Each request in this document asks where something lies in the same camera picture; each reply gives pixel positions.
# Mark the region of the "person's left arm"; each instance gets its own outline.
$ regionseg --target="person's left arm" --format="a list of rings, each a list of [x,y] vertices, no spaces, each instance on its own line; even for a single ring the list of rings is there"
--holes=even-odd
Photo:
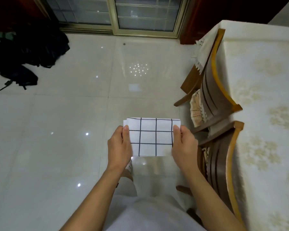
[[[108,140],[108,166],[105,172],[60,231],[103,229],[113,193],[131,156],[128,126],[119,126]]]

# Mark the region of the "person's foot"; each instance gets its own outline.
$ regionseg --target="person's foot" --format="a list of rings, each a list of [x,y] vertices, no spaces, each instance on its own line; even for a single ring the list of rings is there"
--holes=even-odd
[[[131,160],[129,161],[129,163],[127,164],[127,166],[125,167],[125,169],[127,169],[130,173],[132,173],[133,167],[131,166]]]

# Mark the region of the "white floral tablecloth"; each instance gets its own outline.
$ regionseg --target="white floral tablecloth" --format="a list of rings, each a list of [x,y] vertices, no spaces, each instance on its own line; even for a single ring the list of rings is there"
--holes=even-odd
[[[218,28],[221,81],[245,123],[236,145],[249,230],[289,231],[289,27],[221,21],[198,42],[201,70]]]

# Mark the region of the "chair backrest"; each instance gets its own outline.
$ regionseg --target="chair backrest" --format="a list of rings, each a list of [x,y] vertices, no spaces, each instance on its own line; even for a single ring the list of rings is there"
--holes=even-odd
[[[234,121],[199,143],[200,148],[209,147],[207,162],[198,153],[198,167],[207,181],[242,223],[242,216],[236,200],[232,181],[232,159],[236,140],[244,123]]]
[[[229,96],[222,85],[216,69],[216,54],[222,42],[225,29],[218,29],[215,41],[205,69],[200,88],[201,102],[208,119],[214,116],[227,117],[233,112],[242,110],[239,104]]]

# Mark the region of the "white checkered cloth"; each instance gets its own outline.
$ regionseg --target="white checkered cloth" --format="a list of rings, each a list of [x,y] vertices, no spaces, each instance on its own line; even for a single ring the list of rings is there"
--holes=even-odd
[[[173,126],[181,126],[180,119],[127,118],[133,156],[171,155]]]

